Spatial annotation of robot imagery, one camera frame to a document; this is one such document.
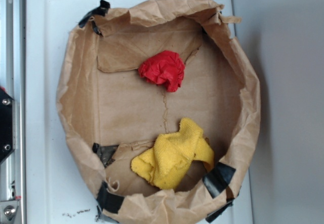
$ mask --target white wall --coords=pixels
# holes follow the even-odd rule
[[[254,224],[324,223],[324,0],[233,0],[262,89]]]

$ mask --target brown paper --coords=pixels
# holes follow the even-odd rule
[[[102,181],[125,196],[120,223],[196,223],[237,197],[251,162],[260,126],[258,78],[212,0],[148,0],[130,9],[111,9],[105,17],[70,34],[57,91],[57,108],[66,141],[88,188],[98,195]],[[177,92],[141,79],[141,62],[163,50],[186,61]],[[133,157],[160,133],[179,130],[183,117],[204,129],[215,163],[236,169],[228,191],[212,198],[195,162],[176,191],[159,191],[130,170]],[[106,169],[93,143],[119,144]]]

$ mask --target bolt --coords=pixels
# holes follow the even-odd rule
[[[5,216],[6,217],[14,217],[15,214],[16,214],[16,209],[11,206],[11,205],[8,205],[5,209],[4,209],[4,213],[5,213]]]
[[[2,100],[2,104],[5,105],[5,106],[10,105],[10,103],[11,103],[11,102],[10,102],[9,99],[3,99],[3,100]]]
[[[9,151],[9,150],[11,149],[11,146],[10,146],[9,144],[6,144],[6,145],[4,146],[4,148],[5,148],[6,151]]]

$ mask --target white surface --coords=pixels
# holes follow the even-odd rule
[[[324,223],[324,0],[233,0],[261,80],[255,224]]]
[[[107,0],[131,7],[145,0]],[[226,5],[231,0],[215,0]],[[56,107],[56,87],[69,32],[99,0],[27,0],[26,174],[27,223],[95,223],[97,203],[65,144]],[[249,179],[234,207],[214,223],[252,223]]]

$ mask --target yellow microfiber cloth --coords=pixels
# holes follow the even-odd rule
[[[214,168],[214,152],[193,120],[183,118],[180,130],[160,134],[154,147],[132,160],[132,171],[162,190],[175,189],[193,160],[203,161],[207,171]]]

